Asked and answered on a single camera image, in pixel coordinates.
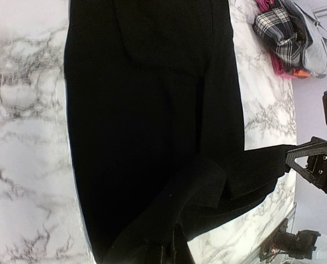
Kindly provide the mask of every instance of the white marble countertop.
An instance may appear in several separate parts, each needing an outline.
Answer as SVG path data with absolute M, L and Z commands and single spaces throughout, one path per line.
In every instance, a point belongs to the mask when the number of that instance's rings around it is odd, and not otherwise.
M 246 149 L 296 143 L 290 81 L 277 78 L 231 0 Z M 0 264 L 92 263 L 69 155 L 63 50 L 68 0 L 0 0 Z M 293 206 L 296 175 L 259 207 L 189 243 L 197 264 L 239 263 Z

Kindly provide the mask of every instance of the pink fabric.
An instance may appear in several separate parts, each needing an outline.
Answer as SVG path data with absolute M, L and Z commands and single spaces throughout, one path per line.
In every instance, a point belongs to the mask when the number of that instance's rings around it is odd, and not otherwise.
M 274 4 L 274 0 L 257 0 L 258 7 L 261 12 L 266 12 L 270 10 L 270 6 Z M 271 63 L 274 72 L 277 76 L 284 79 L 297 79 L 297 77 L 287 74 L 285 72 L 284 64 L 282 60 L 275 54 L 271 53 Z
M 270 56 L 271 56 L 272 67 L 277 76 L 282 77 L 284 79 L 297 79 L 296 76 L 287 74 L 285 72 L 284 63 L 277 55 L 270 53 Z
M 270 10 L 270 6 L 274 4 L 274 0 L 257 0 L 258 7 L 261 12 Z

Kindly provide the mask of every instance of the black pants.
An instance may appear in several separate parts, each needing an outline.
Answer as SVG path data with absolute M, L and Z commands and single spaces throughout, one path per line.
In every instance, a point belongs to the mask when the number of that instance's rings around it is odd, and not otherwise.
M 71 1 L 69 138 L 97 260 L 148 208 L 147 219 L 166 212 L 157 241 L 177 219 L 192 239 L 261 203 L 284 174 L 291 146 L 243 152 L 232 38 L 227 0 Z M 185 195 L 163 202 L 169 193 Z

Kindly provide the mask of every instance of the plaid shirt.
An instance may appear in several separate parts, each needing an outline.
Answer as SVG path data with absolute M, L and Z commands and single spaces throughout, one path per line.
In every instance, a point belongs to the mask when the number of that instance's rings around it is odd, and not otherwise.
M 255 18 L 253 30 L 274 52 L 285 66 L 302 66 L 301 55 L 304 44 L 297 41 L 298 35 L 293 29 L 287 11 L 282 7 L 273 7 Z

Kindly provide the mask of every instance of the clothing pile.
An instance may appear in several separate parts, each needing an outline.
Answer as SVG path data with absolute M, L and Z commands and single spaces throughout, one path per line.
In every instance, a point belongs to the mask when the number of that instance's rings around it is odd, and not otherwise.
M 327 39 L 315 14 L 301 0 L 257 0 L 254 32 L 271 53 L 276 75 L 285 79 L 327 75 Z

